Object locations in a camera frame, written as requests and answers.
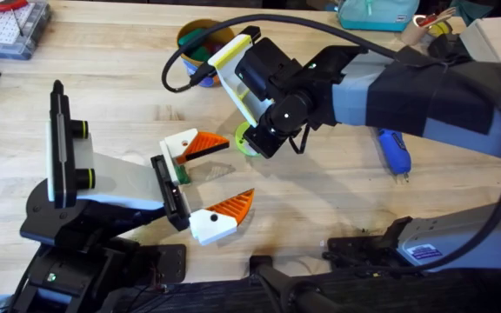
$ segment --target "black tape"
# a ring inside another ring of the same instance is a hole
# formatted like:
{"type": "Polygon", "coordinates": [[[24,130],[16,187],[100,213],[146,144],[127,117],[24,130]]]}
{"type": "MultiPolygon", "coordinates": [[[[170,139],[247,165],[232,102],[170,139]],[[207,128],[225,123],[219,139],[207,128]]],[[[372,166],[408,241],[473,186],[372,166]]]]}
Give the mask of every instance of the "black tape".
{"type": "Polygon", "coordinates": [[[444,73],[438,60],[403,48],[397,61],[374,81],[366,104],[367,126],[422,136],[428,117],[467,130],[488,134],[494,108],[461,75],[483,83],[501,96],[501,63],[468,62],[444,73]]]}

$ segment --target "gray robot arm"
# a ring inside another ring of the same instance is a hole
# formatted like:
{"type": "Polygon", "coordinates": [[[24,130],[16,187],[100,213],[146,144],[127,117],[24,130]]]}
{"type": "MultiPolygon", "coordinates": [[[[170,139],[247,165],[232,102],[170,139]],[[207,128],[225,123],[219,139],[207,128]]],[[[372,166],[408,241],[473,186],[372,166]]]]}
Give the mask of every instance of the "gray robot arm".
{"type": "MultiPolygon", "coordinates": [[[[367,125],[369,87],[377,81],[380,74],[392,62],[393,60],[388,57],[368,53],[355,57],[342,70],[343,81],[334,85],[332,89],[334,114],[339,123],[367,125]]],[[[407,90],[408,88],[407,84],[404,83],[403,89],[407,90]]],[[[406,127],[403,127],[406,126],[405,124],[398,123],[392,126],[394,130],[408,131],[406,127]]],[[[415,135],[501,157],[501,116],[496,109],[494,109],[491,127],[487,134],[428,117],[422,132],[415,135]]]]}

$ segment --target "wooden table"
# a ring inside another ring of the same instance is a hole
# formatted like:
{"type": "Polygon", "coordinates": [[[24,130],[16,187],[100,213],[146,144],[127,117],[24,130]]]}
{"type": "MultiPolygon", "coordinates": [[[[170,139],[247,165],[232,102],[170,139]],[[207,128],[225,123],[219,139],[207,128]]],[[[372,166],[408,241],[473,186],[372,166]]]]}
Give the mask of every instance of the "wooden table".
{"type": "MultiPolygon", "coordinates": [[[[150,166],[163,137],[196,127],[233,138],[243,121],[221,88],[172,94],[160,83],[177,31],[198,18],[225,20],[265,10],[51,1],[54,17],[28,62],[0,60],[0,293],[11,293],[38,243],[18,230],[25,202],[44,179],[44,123],[55,79],[65,85],[72,116],[90,122],[97,152],[150,166]]],[[[335,14],[270,11],[337,26],[335,14]]],[[[457,30],[463,22],[453,20],[457,30]]],[[[335,37],[279,23],[255,23],[290,57],[305,63],[335,37]]],[[[396,35],[356,31],[399,49],[396,35]]],[[[178,62],[170,83],[188,81],[178,62]]],[[[405,183],[384,168],[365,127],[339,125],[311,133],[297,156],[289,144],[271,160],[234,147],[188,163],[184,188],[194,209],[255,188],[252,209],[236,234],[201,247],[166,219],[125,234],[144,244],[184,243],[186,282],[238,279],[252,254],[270,254],[288,275],[324,273],[320,258],[334,236],[380,233],[401,216],[438,216],[493,202],[501,190],[501,160],[406,137],[414,162],[405,183]]]]}

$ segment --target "sticker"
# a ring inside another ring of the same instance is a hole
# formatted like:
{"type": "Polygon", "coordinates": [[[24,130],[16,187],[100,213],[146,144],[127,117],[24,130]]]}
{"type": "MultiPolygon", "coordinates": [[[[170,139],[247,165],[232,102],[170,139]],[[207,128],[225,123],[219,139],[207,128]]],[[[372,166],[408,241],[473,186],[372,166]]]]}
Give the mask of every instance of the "sticker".
{"type": "Polygon", "coordinates": [[[413,248],[407,249],[407,253],[416,258],[417,260],[422,260],[427,257],[442,256],[442,253],[434,248],[431,244],[421,244],[413,248]]]}
{"type": "Polygon", "coordinates": [[[400,14],[396,18],[396,23],[403,23],[407,19],[407,15],[405,14],[400,14]]]}

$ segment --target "black mount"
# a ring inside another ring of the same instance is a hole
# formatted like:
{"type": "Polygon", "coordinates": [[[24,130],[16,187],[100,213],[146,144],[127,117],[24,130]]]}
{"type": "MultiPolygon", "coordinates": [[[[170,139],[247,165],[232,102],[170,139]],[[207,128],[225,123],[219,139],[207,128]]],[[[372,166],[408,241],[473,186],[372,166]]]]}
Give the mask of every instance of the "black mount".
{"type": "MultiPolygon", "coordinates": [[[[332,271],[380,265],[389,267],[411,266],[400,254],[396,252],[397,239],[405,225],[412,220],[403,217],[393,222],[383,236],[353,236],[328,239],[328,251],[322,258],[330,261],[332,271]]],[[[360,277],[385,275],[383,272],[361,271],[355,273],[360,277]]]]}
{"type": "Polygon", "coordinates": [[[69,98],[59,81],[51,93],[50,119],[50,187],[56,201],[49,201],[48,180],[30,193],[20,234],[41,245],[11,298],[9,312],[111,312],[122,288],[181,283],[184,245],[141,247],[117,237],[163,216],[177,230],[189,227],[190,212],[171,182],[164,157],[151,159],[163,208],[134,210],[77,200],[77,190],[93,189],[96,183],[94,169],[75,167],[73,139],[88,139],[89,129],[85,121],[70,119],[69,98]]]}
{"type": "Polygon", "coordinates": [[[344,307],[327,298],[312,281],[290,277],[272,267],[271,256],[251,256],[250,283],[261,283],[276,312],[339,313],[344,307]]]}
{"type": "Polygon", "coordinates": [[[56,210],[44,180],[30,194],[21,236],[41,243],[11,312],[94,312],[124,287],[181,283],[186,247],[140,246],[116,237],[165,216],[94,201],[56,210]]]}

